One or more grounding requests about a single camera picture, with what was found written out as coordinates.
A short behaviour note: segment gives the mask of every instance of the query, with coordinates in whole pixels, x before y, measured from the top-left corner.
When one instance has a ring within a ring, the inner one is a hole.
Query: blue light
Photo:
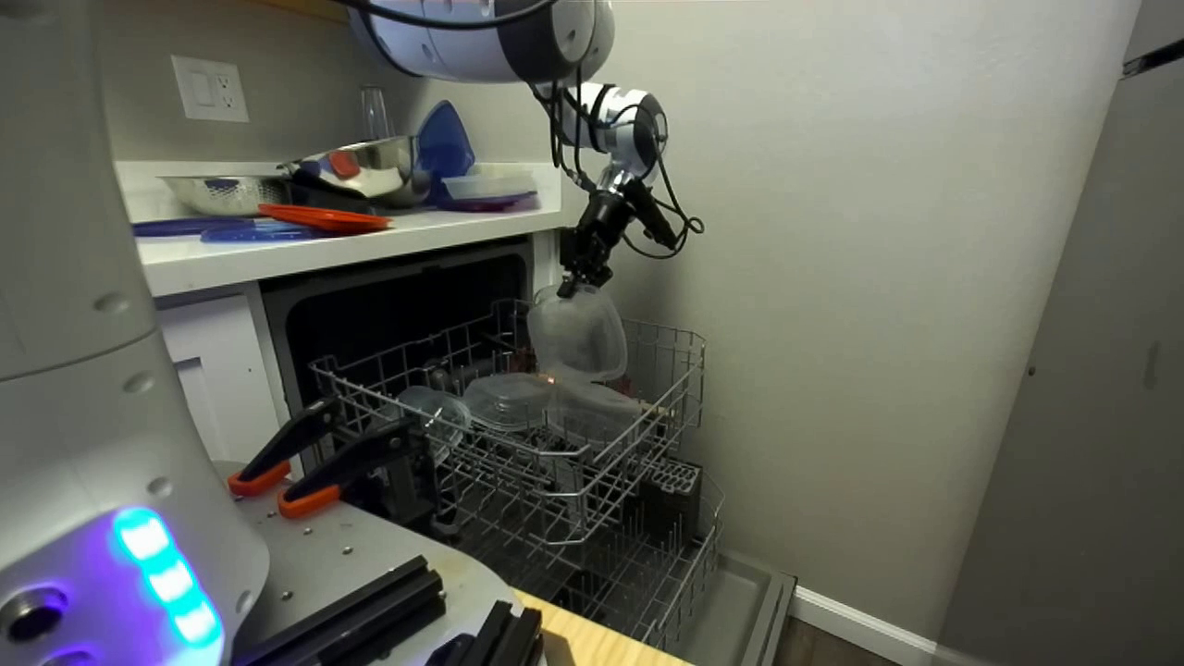
[[[222,636],[222,623],[197,583],[177,539],[164,525],[164,517],[148,507],[129,507],[113,514],[113,539],[140,569],[153,587],[153,603],[171,618],[177,636],[187,646],[210,644]]]

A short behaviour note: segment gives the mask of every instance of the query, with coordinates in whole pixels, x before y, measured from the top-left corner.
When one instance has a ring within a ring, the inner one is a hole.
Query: cabinet door
[[[159,324],[208,455],[250,458],[279,432],[280,412],[249,297],[174,302]]]

